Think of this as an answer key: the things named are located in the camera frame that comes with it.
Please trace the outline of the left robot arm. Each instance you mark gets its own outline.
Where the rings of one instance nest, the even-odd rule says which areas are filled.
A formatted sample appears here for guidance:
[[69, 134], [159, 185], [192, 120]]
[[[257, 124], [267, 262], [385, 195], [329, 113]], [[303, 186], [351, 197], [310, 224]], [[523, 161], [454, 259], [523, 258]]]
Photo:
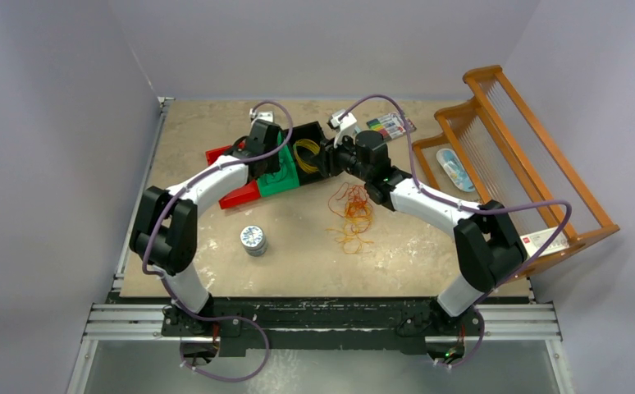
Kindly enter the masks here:
[[162, 282], [172, 303], [184, 311], [182, 324], [195, 336], [210, 332], [212, 300], [196, 273], [201, 213], [234, 190], [280, 168], [281, 127], [254, 121], [249, 133], [223, 151], [207, 168], [189, 180], [166, 189], [150, 186], [139, 202], [130, 250], [142, 261], [142, 271]]

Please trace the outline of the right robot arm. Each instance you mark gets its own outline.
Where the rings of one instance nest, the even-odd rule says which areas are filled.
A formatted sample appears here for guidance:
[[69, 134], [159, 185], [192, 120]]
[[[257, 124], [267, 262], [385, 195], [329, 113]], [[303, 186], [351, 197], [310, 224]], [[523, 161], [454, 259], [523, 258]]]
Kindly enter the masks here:
[[311, 162], [323, 176], [346, 172], [363, 182], [374, 204], [418, 218], [454, 241], [459, 275], [432, 306], [430, 322], [437, 332], [453, 332], [462, 314], [526, 261], [528, 253], [502, 204], [455, 203], [449, 195], [417, 184], [412, 174], [392, 164], [380, 133], [362, 131], [340, 143], [322, 140], [319, 146]]

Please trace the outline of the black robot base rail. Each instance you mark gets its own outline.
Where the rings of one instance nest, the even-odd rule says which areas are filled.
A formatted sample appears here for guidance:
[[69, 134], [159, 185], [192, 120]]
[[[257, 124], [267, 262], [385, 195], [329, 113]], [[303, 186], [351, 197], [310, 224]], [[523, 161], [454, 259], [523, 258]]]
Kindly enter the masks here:
[[162, 335], [207, 342], [222, 356], [247, 350], [396, 350], [435, 361], [461, 359], [486, 331], [479, 311], [440, 320], [436, 297], [222, 297], [205, 307], [211, 320], [163, 308]]

